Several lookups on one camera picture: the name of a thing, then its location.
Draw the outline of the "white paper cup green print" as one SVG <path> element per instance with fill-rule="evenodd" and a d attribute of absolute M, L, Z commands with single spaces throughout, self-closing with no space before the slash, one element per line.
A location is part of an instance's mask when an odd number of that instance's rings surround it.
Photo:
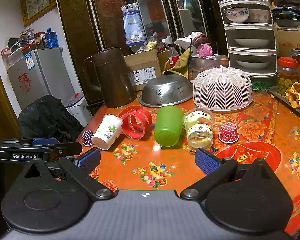
<path fill-rule="evenodd" d="M 97 131 L 93 135 L 93 143 L 101 150 L 109 150 L 115 140 L 122 134 L 122 121 L 117 116 L 104 116 Z"/>

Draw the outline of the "black bag on chair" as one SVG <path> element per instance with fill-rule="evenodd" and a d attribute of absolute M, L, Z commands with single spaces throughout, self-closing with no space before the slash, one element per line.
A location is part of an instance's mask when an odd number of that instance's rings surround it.
<path fill-rule="evenodd" d="M 46 95 L 25 107 L 18 117 L 25 138 L 55 138 L 74 142 L 84 127 L 63 106 L 60 99 Z"/>

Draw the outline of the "red polka dot cupcake liner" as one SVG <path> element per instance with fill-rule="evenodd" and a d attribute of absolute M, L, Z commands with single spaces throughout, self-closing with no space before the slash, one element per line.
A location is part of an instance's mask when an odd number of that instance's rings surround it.
<path fill-rule="evenodd" d="M 234 122 L 225 122 L 224 124 L 222 124 L 218 137 L 219 140 L 223 143 L 235 143 L 239 139 L 237 124 L 235 124 Z"/>

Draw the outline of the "clear jar yellow label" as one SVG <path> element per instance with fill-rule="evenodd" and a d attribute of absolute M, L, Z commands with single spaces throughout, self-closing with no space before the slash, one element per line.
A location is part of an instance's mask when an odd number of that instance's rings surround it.
<path fill-rule="evenodd" d="M 188 147 L 195 151 L 209 150 L 213 145 L 213 114 L 205 108 L 193 108 L 185 113 L 183 125 Z"/>

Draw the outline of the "white mesh food cover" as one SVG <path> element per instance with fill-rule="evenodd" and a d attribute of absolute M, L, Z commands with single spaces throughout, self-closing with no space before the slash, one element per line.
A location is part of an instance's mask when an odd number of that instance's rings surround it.
<path fill-rule="evenodd" d="M 243 71 L 220 66 L 205 70 L 193 82 L 193 101 L 211 111 L 236 111 L 253 101 L 252 83 Z"/>

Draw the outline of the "stainless steel colander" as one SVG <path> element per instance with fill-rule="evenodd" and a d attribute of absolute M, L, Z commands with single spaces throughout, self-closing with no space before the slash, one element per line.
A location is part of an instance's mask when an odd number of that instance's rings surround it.
<path fill-rule="evenodd" d="M 177 74 L 168 74 L 148 81 L 139 97 L 139 103 L 146 107 L 177 105 L 193 98 L 193 85 Z"/>

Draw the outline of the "blue water bottle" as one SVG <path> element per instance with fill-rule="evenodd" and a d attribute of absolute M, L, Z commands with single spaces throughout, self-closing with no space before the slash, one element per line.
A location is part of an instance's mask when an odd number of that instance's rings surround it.
<path fill-rule="evenodd" d="M 46 45 L 47 48 L 58 48 L 58 37 L 56 32 L 52 31 L 51 28 L 46 30 Z"/>

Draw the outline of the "olive green cloth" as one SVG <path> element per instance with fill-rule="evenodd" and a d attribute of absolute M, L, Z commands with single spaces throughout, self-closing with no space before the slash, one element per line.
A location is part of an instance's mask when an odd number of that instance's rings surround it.
<path fill-rule="evenodd" d="M 162 72 L 162 75 L 167 74 L 177 74 L 180 76 L 183 76 L 185 78 L 189 78 L 188 74 L 188 68 L 189 68 L 189 58 L 191 56 L 191 49 L 187 48 L 180 56 L 179 59 L 177 59 L 174 67 L 170 67 L 169 61 L 166 61 L 164 65 L 164 71 Z"/>

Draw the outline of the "tray of dried peels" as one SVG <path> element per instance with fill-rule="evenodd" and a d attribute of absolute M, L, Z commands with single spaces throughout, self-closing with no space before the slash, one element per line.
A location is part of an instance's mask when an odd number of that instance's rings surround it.
<path fill-rule="evenodd" d="M 300 116 L 300 83 L 294 82 L 290 88 L 284 88 L 283 94 L 279 93 L 277 87 L 270 87 L 268 93 Z"/>

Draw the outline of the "cardboard box with label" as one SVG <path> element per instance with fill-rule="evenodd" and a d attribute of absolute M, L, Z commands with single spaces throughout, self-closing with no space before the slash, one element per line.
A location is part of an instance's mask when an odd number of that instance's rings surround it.
<path fill-rule="evenodd" d="M 156 49 L 127 55 L 125 62 L 136 92 L 143 90 L 145 84 L 151 79 L 161 76 Z"/>

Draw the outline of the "red lid pickle jar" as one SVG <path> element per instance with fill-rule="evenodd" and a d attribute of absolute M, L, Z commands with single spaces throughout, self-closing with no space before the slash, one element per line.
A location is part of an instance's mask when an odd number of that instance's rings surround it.
<path fill-rule="evenodd" d="M 280 57 L 277 63 L 277 92 L 285 96 L 286 90 L 300 79 L 299 64 L 291 57 Z"/>

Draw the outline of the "red label soda bottle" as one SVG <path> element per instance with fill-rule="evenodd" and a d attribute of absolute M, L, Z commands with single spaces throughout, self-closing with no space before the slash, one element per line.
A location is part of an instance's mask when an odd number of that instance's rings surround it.
<path fill-rule="evenodd" d="M 168 60 L 169 60 L 170 67 L 172 68 L 175 66 L 176 62 L 179 59 L 179 53 L 176 51 L 173 44 L 169 44 L 168 48 L 169 48 Z"/>

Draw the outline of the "blue floral bowl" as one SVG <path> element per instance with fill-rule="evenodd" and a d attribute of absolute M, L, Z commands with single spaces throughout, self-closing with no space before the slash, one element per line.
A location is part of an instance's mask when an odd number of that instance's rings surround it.
<path fill-rule="evenodd" d="M 226 18 L 233 23 L 242 23 L 249 18 L 248 8 L 225 8 L 223 12 Z"/>

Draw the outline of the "white tiered dish rack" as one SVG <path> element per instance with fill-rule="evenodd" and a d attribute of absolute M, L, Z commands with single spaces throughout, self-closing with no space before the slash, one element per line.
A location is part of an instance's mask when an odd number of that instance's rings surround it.
<path fill-rule="evenodd" d="M 273 77 L 277 74 L 275 26 L 268 0 L 217 0 L 224 24 L 229 65 L 250 77 Z M 233 23 L 225 8 L 248 8 L 249 18 Z"/>

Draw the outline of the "wooden wall clock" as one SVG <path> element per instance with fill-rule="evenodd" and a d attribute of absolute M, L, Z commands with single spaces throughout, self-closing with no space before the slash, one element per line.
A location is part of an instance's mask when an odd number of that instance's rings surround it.
<path fill-rule="evenodd" d="M 56 0 L 20 0 L 20 5 L 24 27 L 57 7 Z"/>

